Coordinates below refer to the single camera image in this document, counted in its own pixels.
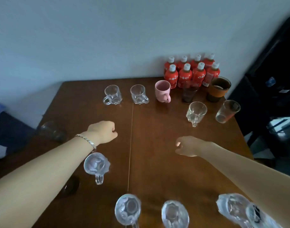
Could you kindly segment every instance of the clear glass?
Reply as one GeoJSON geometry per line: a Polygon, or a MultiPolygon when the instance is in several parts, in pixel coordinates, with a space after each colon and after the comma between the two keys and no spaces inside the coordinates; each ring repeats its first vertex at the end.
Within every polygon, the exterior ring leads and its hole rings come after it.
{"type": "Polygon", "coordinates": [[[117,221],[124,226],[139,228],[138,218],[141,213],[141,201],[133,194],[122,195],[114,208],[117,221]]]}
{"type": "Polygon", "coordinates": [[[116,85],[110,85],[107,86],[105,89],[105,94],[106,97],[104,97],[103,102],[105,105],[110,105],[110,104],[120,104],[122,101],[122,95],[120,92],[120,89],[116,85]]]}
{"type": "Polygon", "coordinates": [[[186,81],[183,84],[182,101],[186,103],[191,103],[198,89],[199,84],[194,83],[192,81],[186,81]]]}
{"type": "Polygon", "coordinates": [[[196,127],[206,113],[207,113],[206,105],[199,101],[194,101],[190,103],[186,117],[188,121],[192,123],[192,126],[196,127]]]}
{"type": "Polygon", "coordinates": [[[38,134],[60,143],[66,142],[68,140],[67,132],[58,128],[54,121],[45,122],[41,127],[38,128],[38,134]]]}
{"type": "Polygon", "coordinates": [[[109,171],[110,162],[101,153],[92,153],[84,161],[86,173],[96,176],[96,184],[101,185],[104,181],[104,174],[109,171]]]}
{"type": "Polygon", "coordinates": [[[130,89],[132,100],[135,104],[149,103],[149,99],[145,93],[145,87],[143,85],[134,85],[130,89]]]}
{"type": "Polygon", "coordinates": [[[166,228],[187,228],[189,215],[178,201],[166,201],[162,207],[162,221],[166,228]]]}
{"type": "Polygon", "coordinates": [[[233,115],[241,110],[241,106],[234,100],[226,100],[219,109],[216,120],[220,123],[227,122],[233,115]]]}
{"type": "Polygon", "coordinates": [[[221,194],[216,203],[220,214],[242,228],[251,228],[246,215],[250,201],[246,197],[241,194],[221,194]]]}
{"type": "Polygon", "coordinates": [[[272,217],[250,203],[246,208],[248,221],[254,228],[282,228],[272,217]]]}

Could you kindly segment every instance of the wooden table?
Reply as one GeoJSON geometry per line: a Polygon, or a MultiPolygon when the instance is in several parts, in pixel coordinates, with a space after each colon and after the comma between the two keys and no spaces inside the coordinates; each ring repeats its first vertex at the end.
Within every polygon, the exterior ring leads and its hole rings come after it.
{"type": "MultiPolygon", "coordinates": [[[[253,158],[234,118],[221,124],[215,115],[222,101],[211,103],[201,89],[194,101],[206,104],[208,111],[197,127],[186,119],[188,104],[181,102],[181,89],[171,91],[171,102],[155,99],[154,84],[161,78],[117,79],[64,82],[41,123],[54,120],[71,137],[89,124],[101,120],[115,122],[119,136],[102,144],[97,151],[111,162],[104,183],[97,186],[83,163],[74,175],[81,184],[76,195],[54,200],[34,227],[123,227],[114,216],[117,199],[129,192],[139,197],[142,210],[140,227],[163,227],[161,208],[167,200],[178,200],[189,212],[189,227],[236,227],[219,214],[215,201],[219,194],[243,194],[229,179],[199,157],[175,154],[175,140],[192,135],[253,158]],[[119,105],[104,105],[104,89],[118,85],[123,100],[119,105]],[[150,99],[136,105],[130,87],[142,84],[150,99]]],[[[0,164],[0,177],[47,152],[58,144],[34,136],[26,149],[7,157],[0,164]]]]}

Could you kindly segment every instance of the red plastic bottle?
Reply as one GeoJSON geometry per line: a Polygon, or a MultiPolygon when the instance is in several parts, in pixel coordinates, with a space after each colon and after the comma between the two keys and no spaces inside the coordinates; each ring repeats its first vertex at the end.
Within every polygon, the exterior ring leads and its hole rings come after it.
{"type": "Polygon", "coordinates": [[[198,64],[201,62],[201,55],[198,54],[194,60],[190,62],[190,69],[194,70],[198,67],[198,64]]]}
{"type": "Polygon", "coordinates": [[[172,64],[175,65],[175,63],[174,63],[174,57],[169,57],[168,58],[168,61],[165,62],[165,64],[164,64],[164,75],[165,75],[166,71],[169,69],[169,66],[172,65],[172,64]]]}
{"type": "Polygon", "coordinates": [[[186,63],[184,68],[179,72],[178,87],[183,88],[184,82],[190,81],[192,77],[192,71],[190,70],[190,64],[186,63]]]}
{"type": "Polygon", "coordinates": [[[181,61],[177,63],[177,71],[180,72],[184,68],[184,65],[187,64],[187,56],[183,56],[181,61]]]}
{"type": "Polygon", "coordinates": [[[206,70],[204,69],[204,66],[205,64],[203,62],[200,62],[198,67],[193,69],[192,71],[192,76],[193,76],[192,82],[198,84],[199,87],[201,86],[204,80],[205,74],[206,74],[206,70]]]}
{"type": "Polygon", "coordinates": [[[170,89],[174,89],[177,86],[178,76],[176,65],[170,65],[164,76],[164,79],[170,83],[170,89]]]}
{"type": "Polygon", "coordinates": [[[205,63],[205,67],[204,67],[205,69],[212,66],[212,64],[215,62],[214,57],[215,57],[215,54],[211,53],[208,55],[208,57],[204,59],[203,62],[205,63]]]}
{"type": "Polygon", "coordinates": [[[210,82],[211,82],[211,80],[214,77],[218,77],[219,76],[219,74],[220,74],[219,64],[220,63],[214,62],[211,67],[208,67],[206,69],[206,75],[205,75],[205,78],[203,80],[203,85],[204,86],[208,87],[210,82]]]}

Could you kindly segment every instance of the white bottle cap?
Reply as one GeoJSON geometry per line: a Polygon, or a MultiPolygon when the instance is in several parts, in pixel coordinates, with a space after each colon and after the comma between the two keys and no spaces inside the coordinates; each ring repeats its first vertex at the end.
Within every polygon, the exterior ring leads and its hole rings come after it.
{"type": "Polygon", "coordinates": [[[187,56],[183,56],[183,57],[181,58],[181,62],[187,62],[187,56]]]}
{"type": "Polygon", "coordinates": [[[214,53],[211,53],[211,54],[208,55],[208,59],[209,60],[213,60],[214,57],[215,57],[215,54],[214,53]]]}
{"type": "Polygon", "coordinates": [[[174,57],[169,57],[169,58],[168,58],[168,62],[169,62],[169,63],[174,63],[174,57]]]}
{"type": "Polygon", "coordinates": [[[204,66],[205,66],[204,62],[200,62],[200,63],[198,64],[198,69],[199,69],[199,70],[202,70],[202,69],[204,69],[204,66]]]}
{"type": "Polygon", "coordinates": [[[201,55],[198,54],[194,60],[195,60],[195,61],[201,61],[201,55]]]}
{"type": "Polygon", "coordinates": [[[214,62],[214,63],[212,64],[211,68],[213,68],[213,69],[217,69],[217,68],[219,68],[219,65],[220,65],[219,62],[214,62]]]}
{"type": "Polygon", "coordinates": [[[186,63],[184,65],[184,70],[189,71],[190,70],[190,64],[186,63]]]}
{"type": "Polygon", "coordinates": [[[172,64],[169,66],[169,71],[174,72],[176,70],[176,65],[172,64]]]}

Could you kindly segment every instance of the brown tumbler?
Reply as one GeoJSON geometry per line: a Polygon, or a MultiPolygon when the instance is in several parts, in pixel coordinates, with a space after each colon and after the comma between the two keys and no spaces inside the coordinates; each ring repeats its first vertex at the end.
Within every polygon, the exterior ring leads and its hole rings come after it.
{"type": "Polygon", "coordinates": [[[231,87],[231,82],[225,77],[214,78],[207,91],[206,99],[211,102],[218,102],[231,87]]]}

